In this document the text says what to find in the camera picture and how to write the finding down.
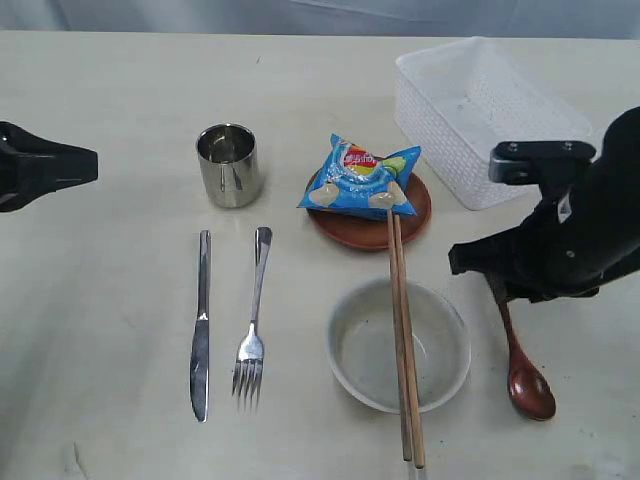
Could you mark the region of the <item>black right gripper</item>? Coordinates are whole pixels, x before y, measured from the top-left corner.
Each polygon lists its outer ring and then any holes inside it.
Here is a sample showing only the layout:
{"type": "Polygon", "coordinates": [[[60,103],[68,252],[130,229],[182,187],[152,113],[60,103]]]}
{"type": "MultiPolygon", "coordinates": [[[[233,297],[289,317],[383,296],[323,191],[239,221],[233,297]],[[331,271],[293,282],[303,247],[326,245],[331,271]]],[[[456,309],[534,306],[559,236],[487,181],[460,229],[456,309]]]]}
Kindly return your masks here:
{"type": "Polygon", "coordinates": [[[519,227],[454,244],[448,260],[453,275],[509,280],[511,299],[591,297],[630,274],[630,203],[561,199],[519,227]]]}

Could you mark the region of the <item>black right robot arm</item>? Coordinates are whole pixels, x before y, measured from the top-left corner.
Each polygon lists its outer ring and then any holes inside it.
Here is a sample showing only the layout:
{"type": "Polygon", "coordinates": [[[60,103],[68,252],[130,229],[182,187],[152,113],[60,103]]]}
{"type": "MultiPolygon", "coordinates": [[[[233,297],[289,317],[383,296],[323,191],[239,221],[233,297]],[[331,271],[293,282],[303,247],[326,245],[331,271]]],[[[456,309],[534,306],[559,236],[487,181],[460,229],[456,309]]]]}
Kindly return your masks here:
{"type": "Polygon", "coordinates": [[[616,118],[601,148],[577,140],[504,141],[491,151],[494,183],[538,186],[519,225],[452,246],[453,274],[478,272],[508,300],[590,297],[639,269],[639,110],[616,118]]]}

